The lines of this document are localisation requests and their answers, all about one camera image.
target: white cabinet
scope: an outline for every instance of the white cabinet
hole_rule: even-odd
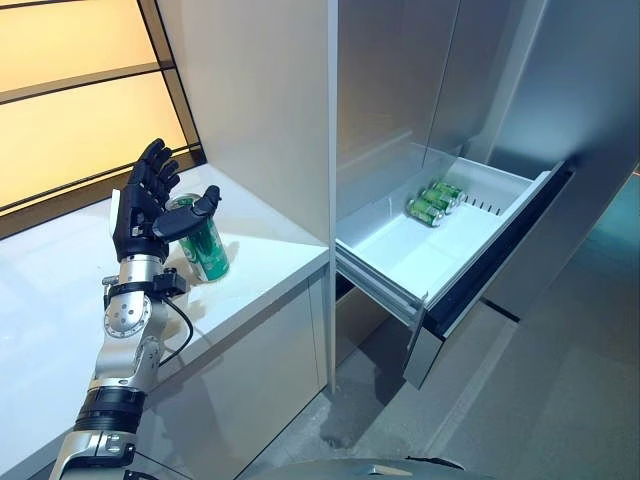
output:
[[[326,383],[313,355],[320,281],[304,281],[154,390],[138,449],[194,478],[238,475]],[[173,478],[142,458],[132,468]]]

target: open drawer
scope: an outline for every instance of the open drawer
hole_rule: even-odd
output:
[[[405,377],[416,386],[442,342],[570,176],[564,164],[529,180],[446,157],[337,224],[338,272],[414,329]],[[430,228],[404,210],[435,179],[461,187],[467,196],[439,227]]]

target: green can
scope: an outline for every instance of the green can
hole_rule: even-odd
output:
[[[407,202],[407,213],[412,217],[421,220],[430,227],[437,227],[442,221],[444,214],[441,210],[433,207],[429,202],[417,199],[410,199]]]
[[[193,205],[200,195],[187,193],[167,202],[167,209],[174,210]],[[224,251],[220,235],[209,218],[207,223],[192,234],[179,240],[185,257],[189,260],[191,271],[202,281],[217,280],[229,270],[229,260]]]
[[[466,196],[464,190],[462,190],[461,188],[454,187],[453,185],[449,185],[448,183],[444,182],[434,183],[431,186],[431,189],[449,195],[456,201],[456,204],[458,205],[462,203],[462,199]]]
[[[418,193],[418,197],[429,202],[438,210],[442,210],[447,215],[449,215],[453,210],[453,207],[456,206],[456,202],[453,198],[436,190],[423,188],[420,190],[420,193]]]

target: glowing backlit panel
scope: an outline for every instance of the glowing backlit panel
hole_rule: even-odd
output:
[[[0,10],[0,91],[155,61],[135,0]]]
[[[186,144],[160,72],[0,105],[0,132],[0,205]]]

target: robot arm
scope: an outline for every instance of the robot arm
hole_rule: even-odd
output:
[[[103,467],[104,471],[133,460],[144,401],[157,383],[164,352],[162,332],[168,321],[164,300],[187,290],[175,269],[163,268],[168,243],[198,229],[220,200],[219,188],[211,186],[192,206],[167,211],[169,193],[180,181],[175,174],[178,163],[167,163],[170,156],[161,139],[152,142],[121,192],[113,233],[120,273],[103,281],[104,343],[50,480],[73,469]]]

